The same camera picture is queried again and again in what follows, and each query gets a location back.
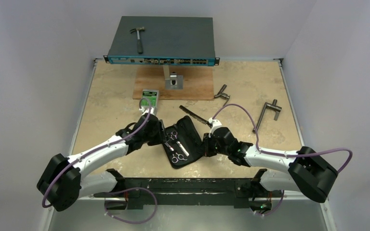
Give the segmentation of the black zipper tool case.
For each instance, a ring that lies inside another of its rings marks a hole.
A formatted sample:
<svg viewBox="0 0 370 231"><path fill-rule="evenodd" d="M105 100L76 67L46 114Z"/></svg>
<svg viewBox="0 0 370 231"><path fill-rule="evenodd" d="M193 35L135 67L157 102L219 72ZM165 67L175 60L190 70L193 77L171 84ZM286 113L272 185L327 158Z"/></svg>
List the black zipper tool case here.
<svg viewBox="0 0 370 231"><path fill-rule="evenodd" d="M171 132L176 130L178 132L178 141L182 143L185 149L189 153L189 158L187 161L180 161L177 164L171 162L172 153L168 149L168 147L163 143L164 151L166 156L170 162L170 165L174 169L180 169L185 167L189 164L192 164L198 161L202 156L201 145L202 140L200 135L198 134L192 119L189 116L184 116L183 118L179 119L176 123L172 126L166 127L165 132Z"/></svg>

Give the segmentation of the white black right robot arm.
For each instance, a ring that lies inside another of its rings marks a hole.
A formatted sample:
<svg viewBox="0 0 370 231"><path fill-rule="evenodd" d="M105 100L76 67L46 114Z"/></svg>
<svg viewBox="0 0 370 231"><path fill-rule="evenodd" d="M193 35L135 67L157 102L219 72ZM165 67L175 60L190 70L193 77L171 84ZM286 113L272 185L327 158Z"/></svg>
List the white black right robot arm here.
<svg viewBox="0 0 370 231"><path fill-rule="evenodd" d="M258 149L253 143L238 141L227 127L205 133L202 152L206 157L226 155L238 166L264 167L264 173L251 183L258 196L268 191L297 191L324 203L338 177L338 171L309 147L296 151Z"/></svg>

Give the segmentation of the silver thinning scissors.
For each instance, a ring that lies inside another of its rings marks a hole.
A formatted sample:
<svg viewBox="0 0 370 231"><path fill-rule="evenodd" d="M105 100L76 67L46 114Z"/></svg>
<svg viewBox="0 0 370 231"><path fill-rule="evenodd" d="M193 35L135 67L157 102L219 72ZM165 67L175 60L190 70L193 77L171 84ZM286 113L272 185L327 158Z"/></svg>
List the silver thinning scissors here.
<svg viewBox="0 0 370 231"><path fill-rule="evenodd" d="M166 141L165 145L168 147L168 149L172 152L175 151L175 149L171 146L171 144L174 144L178 141L178 132L176 130L171 132L166 132Z"/></svg>

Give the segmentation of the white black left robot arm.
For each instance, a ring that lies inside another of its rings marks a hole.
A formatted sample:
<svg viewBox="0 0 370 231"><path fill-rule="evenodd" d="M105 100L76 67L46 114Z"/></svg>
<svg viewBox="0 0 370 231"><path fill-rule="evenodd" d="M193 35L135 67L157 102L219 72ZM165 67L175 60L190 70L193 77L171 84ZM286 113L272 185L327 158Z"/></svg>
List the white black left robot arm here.
<svg viewBox="0 0 370 231"><path fill-rule="evenodd" d="M144 113L133 129L120 129L105 142L82 153L63 156L56 154L48 162L38 180L37 189L43 194L42 206L61 212L71 207L79 198L96 193L109 193L118 197L124 192L124 183L117 171L107 170L91 176L94 170L127 156L142 148L161 144L163 122L155 115Z"/></svg>

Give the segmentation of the silver straight scissors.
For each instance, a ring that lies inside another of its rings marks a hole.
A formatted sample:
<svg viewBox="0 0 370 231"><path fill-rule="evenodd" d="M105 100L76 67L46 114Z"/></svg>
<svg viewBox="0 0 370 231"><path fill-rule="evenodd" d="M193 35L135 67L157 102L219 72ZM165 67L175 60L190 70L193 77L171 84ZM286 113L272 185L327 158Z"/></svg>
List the silver straight scissors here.
<svg viewBox="0 0 370 231"><path fill-rule="evenodd" d="M171 147L170 150L172 153L171 162L174 164L177 164L180 161L187 161L189 158L188 151L185 149L180 141L177 141L176 146Z"/></svg>

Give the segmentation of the black hair comb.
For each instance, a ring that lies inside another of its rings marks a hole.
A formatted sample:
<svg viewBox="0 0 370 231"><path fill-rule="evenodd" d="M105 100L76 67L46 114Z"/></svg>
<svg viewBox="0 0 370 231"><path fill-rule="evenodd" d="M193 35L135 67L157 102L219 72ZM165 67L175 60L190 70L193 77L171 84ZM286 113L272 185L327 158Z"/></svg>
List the black hair comb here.
<svg viewBox="0 0 370 231"><path fill-rule="evenodd" d="M184 107L183 105L180 105L180 106L179 106L179 108L180 108L182 111L184 111L186 114L188 114L190 117L192 117L192 118L196 119L197 121L201 122L201 123L202 123L202 124L204 124L204 125L207 125L209 128L212 128L212 124L211 124L208 120L206 120L206 119L204 119L204 118L202 118L202 117L198 116L197 114L195 114L195 113L194 113L194 112L192 112L191 110L187 109L187 108L186 108L186 107Z"/></svg>

